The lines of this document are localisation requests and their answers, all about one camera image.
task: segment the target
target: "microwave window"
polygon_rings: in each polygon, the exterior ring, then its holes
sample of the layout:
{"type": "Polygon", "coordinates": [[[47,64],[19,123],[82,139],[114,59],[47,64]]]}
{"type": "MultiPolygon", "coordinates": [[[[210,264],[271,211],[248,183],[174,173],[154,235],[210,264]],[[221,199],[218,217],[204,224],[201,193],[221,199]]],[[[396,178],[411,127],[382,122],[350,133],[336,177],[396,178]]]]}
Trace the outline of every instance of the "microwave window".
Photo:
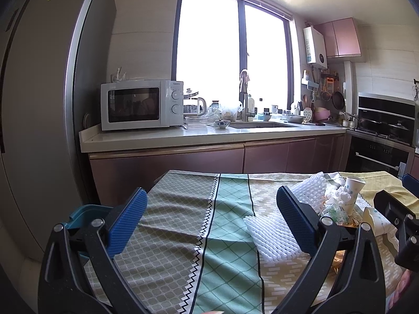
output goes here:
{"type": "Polygon", "coordinates": [[[158,87],[108,91],[109,122],[159,120],[159,101],[158,87]]]}

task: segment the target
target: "pink cabinet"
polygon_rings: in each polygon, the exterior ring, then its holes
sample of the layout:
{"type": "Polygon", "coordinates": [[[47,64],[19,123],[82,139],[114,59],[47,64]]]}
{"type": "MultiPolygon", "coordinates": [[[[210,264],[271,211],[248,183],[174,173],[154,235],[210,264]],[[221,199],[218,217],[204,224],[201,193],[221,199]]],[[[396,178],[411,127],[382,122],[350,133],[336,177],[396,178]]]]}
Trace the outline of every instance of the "pink cabinet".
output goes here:
{"type": "Polygon", "coordinates": [[[341,19],[314,26],[322,33],[328,58],[361,56],[360,44],[353,18],[341,19]]]}
{"type": "Polygon", "coordinates": [[[124,204],[137,187],[147,192],[168,170],[242,173],[244,148],[90,160],[102,205],[124,204]]]}
{"type": "Polygon", "coordinates": [[[413,165],[412,170],[410,171],[410,175],[412,175],[414,178],[419,180],[419,155],[415,155],[415,158],[413,159],[413,165]]]}
{"type": "Polygon", "coordinates": [[[302,139],[290,143],[286,171],[288,173],[311,173],[315,139],[302,139]]]}
{"type": "Polygon", "coordinates": [[[339,56],[361,55],[357,30],[352,18],[332,22],[336,35],[339,56]]]}
{"type": "Polygon", "coordinates": [[[324,46],[326,47],[326,56],[328,58],[338,56],[338,45],[336,43],[336,35],[333,24],[322,23],[314,26],[314,28],[323,35],[324,46]]]}
{"type": "Polygon", "coordinates": [[[244,173],[285,172],[290,143],[246,147],[244,173]]]}
{"type": "Polygon", "coordinates": [[[333,136],[319,136],[314,145],[312,173],[329,172],[330,156],[332,155],[333,136]]]}
{"type": "Polygon", "coordinates": [[[333,138],[332,154],[330,156],[329,172],[344,171],[346,162],[341,162],[345,143],[345,135],[337,135],[333,138]]]}

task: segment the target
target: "microwave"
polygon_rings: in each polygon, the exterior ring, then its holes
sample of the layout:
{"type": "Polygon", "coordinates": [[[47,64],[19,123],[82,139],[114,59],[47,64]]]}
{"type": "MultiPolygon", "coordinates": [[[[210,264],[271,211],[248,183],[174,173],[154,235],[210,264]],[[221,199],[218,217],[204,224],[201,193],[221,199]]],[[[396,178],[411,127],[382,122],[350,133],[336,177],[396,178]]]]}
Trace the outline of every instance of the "microwave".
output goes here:
{"type": "Polygon", "coordinates": [[[127,80],[101,85],[102,130],[183,124],[183,81],[127,80]]]}

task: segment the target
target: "upper cabinet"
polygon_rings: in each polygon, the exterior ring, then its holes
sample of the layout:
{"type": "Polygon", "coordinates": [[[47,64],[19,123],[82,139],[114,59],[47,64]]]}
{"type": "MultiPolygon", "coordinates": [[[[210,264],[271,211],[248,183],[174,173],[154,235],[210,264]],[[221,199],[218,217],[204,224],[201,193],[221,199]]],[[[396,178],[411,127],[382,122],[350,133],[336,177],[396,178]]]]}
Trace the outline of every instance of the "upper cabinet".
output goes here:
{"type": "Polygon", "coordinates": [[[314,28],[324,37],[326,56],[328,58],[361,56],[353,18],[322,23],[315,25],[314,28]]]}

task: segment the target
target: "foam fruit net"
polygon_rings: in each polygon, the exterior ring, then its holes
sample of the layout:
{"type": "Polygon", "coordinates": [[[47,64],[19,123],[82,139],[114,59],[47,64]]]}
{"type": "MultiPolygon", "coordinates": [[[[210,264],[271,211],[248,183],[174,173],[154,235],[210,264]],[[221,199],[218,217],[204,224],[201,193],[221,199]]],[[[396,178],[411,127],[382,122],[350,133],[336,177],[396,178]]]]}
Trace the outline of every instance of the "foam fruit net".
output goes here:
{"type": "MultiPolygon", "coordinates": [[[[293,185],[290,190],[317,213],[323,210],[326,179],[322,172],[293,185]]],[[[283,262],[303,254],[279,210],[267,216],[246,216],[244,222],[265,261],[283,262]]]]}

